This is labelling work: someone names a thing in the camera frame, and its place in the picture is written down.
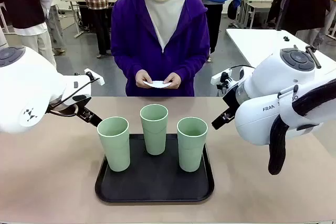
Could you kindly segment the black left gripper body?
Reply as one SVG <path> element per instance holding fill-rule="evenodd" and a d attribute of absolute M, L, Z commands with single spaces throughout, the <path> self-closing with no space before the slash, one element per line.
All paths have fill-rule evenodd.
<path fill-rule="evenodd" d="M 48 106 L 48 113 L 60 117 L 73 117 L 76 116 L 79 111 L 79 108 L 76 104 L 72 105 L 64 105 L 60 104 L 58 106 L 49 105 Z"/>

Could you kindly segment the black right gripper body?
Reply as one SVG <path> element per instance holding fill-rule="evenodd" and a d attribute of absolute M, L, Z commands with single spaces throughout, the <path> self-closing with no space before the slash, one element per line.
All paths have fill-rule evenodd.
<path fill-rule="evenodd" d="M 233 85 L 232 87 L 230 87 L 229 89 L 226 90 L 226 92 L 223 96 L 224 102 L 228 105 L 228 107 L 232 111 L 237 111 L 237 109 L 240 106 L 240 104 L 238 103 L 237 98 L 236 98 L 237 88 L 238 88 L 238 84 Z"/>

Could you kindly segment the pale green plastic cup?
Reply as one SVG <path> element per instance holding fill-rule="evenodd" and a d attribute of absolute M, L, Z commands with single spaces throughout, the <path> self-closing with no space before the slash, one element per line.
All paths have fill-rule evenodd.
<path fill-rule="evenodd" d="M 160 155 L 165 151 L 168 109 L 160 104 L 149 104 L 140 110 L 146 151 Z"/>
<path fill-rule="evenodd" d="M 198 170 L 206 142 L 208 126 L 197 117 L 186 117 L 177 123 L 178 158 L 180 168 L 186 172 Z"/>
<path fill-rule="evenodd" d="M 130 166 L 129 122 L 122 117 L 106 118 L 97 126 L 97 132 L 109 167 L 122 172 Z"/>

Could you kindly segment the white scalloped paper coaster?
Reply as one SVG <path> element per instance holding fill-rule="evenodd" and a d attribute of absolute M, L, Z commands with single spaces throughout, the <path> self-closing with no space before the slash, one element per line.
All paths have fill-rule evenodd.
<path fill-rule="evenodd" d="M 163 81 L 152 81 L 152 83 L 144 81 L 143 83 L 146 84 L 149 87 L 157 88 L 157 89 L 163 89 L 163 88 L 166 88 L 166 87 L 168 87 L 172 84 L 171 82 L 164 83 Z"/>

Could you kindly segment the person's left purple-sleeved forearm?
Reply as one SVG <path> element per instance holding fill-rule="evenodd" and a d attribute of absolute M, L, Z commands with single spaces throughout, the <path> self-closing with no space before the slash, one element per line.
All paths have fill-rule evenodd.
<path fill-rule="evenodd" d="M 183 82 L 194 79 L 207 61 L 210 49 L 193 48 L 186 58 L 174 69 L 174 73 L 179 75 Z"/>

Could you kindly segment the person's right purple-sleeved forearm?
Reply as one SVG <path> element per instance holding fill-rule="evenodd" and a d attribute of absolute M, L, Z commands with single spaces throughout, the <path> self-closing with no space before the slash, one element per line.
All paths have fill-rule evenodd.
<path fill-rule="evenodd" d="M 143 69 L 138 58 L 128 55 L 125 50 L 112 48 L 111 52 L 117 66 L 122 70 L 127 79 L 133 79 L 136 73 Z"/>

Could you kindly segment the person's left hand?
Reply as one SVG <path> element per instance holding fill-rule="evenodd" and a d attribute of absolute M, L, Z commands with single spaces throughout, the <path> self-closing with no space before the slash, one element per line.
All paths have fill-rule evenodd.
<path fill-rule="evenodd" d="M 168 75 L 168 77 L 163 81 L 164 84 L 169 84 L 166 86 L 166 89 L 178 89 L 181 85 L 181 77 L 175 73 L 172 72 Z"/>

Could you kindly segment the person's right hand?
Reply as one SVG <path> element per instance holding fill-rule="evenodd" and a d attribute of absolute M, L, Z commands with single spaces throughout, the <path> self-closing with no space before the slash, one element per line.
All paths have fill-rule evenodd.
<path fill-rule="evenodd" d="M 151 88 L 149 84 L 152 84 L 153 81 L 151 79 L 151 77 L 149 76 L 149 74 L 141 69 L 139 70 L 136 75 L 135 75 L 135 81 L 136 81 L 136 86 L 139 87 L 139 88 L 144 88 L 144 89 L 149 89 Z"/>

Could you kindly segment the white side table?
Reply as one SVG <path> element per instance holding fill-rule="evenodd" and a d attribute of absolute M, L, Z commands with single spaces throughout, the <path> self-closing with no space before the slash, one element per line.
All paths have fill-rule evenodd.
<path fill-rule="evenodd" d="M 285 63 L 277 64 L 281 59 L 279 53 L 284 48 L 294 48 L 305 51 L 307 44 L 285 30 L 271 29 L 227 29 L 231 40 L 234 42 L 245 60 L 252 66 L 257 67 L 269 56 L 276 57 L 270 64 L 258 71 L 262 79 L 287 79 L 292 73 Z"/>

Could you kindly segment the person in grey trousers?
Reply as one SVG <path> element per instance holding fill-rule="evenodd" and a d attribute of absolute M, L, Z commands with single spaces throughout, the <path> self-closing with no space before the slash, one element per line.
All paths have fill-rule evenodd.
<path fill-rule="evenodd" d="M 48 13 L 46 25 L 50 35 L 53 53 L 55 56 L 63 55 L 66 50 L 57 6 L 54 0 L 40 0 L 40 2 L 44 12 Z"/>

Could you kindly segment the person in purple hoodie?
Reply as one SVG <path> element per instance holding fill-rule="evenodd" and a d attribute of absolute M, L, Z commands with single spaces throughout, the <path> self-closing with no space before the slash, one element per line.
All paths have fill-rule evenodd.
<path fill-rule="evenodd" d="M 206 7 L 201 0 L 118 0 L 111 16 L 111 49 L 138 58 L 152 81 L 164 81 L 193 48 L 209 48 Z M 192 97 L 194 79 L 178 89 L 139 88 L 127 79 L 129 97 Z"/>

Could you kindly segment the black plastic serving tray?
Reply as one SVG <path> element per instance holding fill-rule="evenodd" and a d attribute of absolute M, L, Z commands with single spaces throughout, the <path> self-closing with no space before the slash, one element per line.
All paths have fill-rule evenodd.
<path fill-rule="evenodd" d="M 197 171 L 179 166 L 177 135 L 167 134 L 163 154 L 150 155 L 143 134 L 130 134 L 130 166 L 122 172 L 110 169 L 103 159 L 95 183 L 96 196 L 103 202 L 200 202 L 214 191 L 214 178 L 207 149 L 203 149 Z"/>

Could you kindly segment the white background desk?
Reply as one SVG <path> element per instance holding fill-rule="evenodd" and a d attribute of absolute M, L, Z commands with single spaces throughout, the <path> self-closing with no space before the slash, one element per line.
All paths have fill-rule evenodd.
<path fill-rule="evenodd" d="M 255 15 L 267 13 L 272 6 L 273 0 L 241 0 L 238 7 L 234 25 L 240 29 L 252 29 Z"/>

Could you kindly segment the black hanging coat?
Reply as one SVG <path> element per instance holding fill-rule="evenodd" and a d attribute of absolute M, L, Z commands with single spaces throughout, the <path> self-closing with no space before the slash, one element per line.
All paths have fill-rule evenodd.
<path fill-rule="evenodd" d="M 295 35 L 323 27 L 329 10 L 330 0 L 273 0 L 267 22 L 279 22 L 279 29 Z"/>

